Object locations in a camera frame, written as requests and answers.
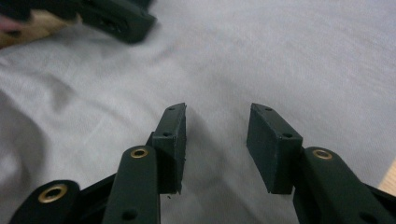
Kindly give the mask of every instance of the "white cloth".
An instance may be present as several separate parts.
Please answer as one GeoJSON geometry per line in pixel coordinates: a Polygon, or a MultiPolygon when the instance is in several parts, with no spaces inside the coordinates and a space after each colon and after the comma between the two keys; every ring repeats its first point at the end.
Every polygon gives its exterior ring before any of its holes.
{"type": "Polygon", "coordinates": [[[181,195],[162,223],[297,223],[246,148],[251,103],[377,186],[396,157],[396,3],[166,0],[128,46],[83,25],[0,50],[0,223],[55,179],[84,189],[187,104],[181,195]]]}

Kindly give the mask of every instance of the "blurry black object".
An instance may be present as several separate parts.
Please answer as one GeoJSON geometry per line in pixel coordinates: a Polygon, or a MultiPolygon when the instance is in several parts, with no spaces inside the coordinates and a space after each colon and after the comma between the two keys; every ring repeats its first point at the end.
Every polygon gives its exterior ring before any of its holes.
{"type": "Polygon", "coordinates": [[[302,147],[276,111],[252,104],[247,148],[268,192],[291,194],[302,224],[396,223],[396,198],[359,181],[336,153],[302,147]]]}
{"type": "Polygon", "coordinates": [[[186,105],[172,105],[144,146],[122,154],[116,174],[84,190],[71,180],[49,182],[10,224],[161,223],[159,195],[181,191],[186,141],[186,105]]]}
{"type": "Polygon", "coordinates": [[[77,15],[85,24],[126,43],[141,41],[155,22],[148,13],[151,0],[0,0],[0,14],[29,21],[31,9],[44,9],[64,20],[77,15]]]}

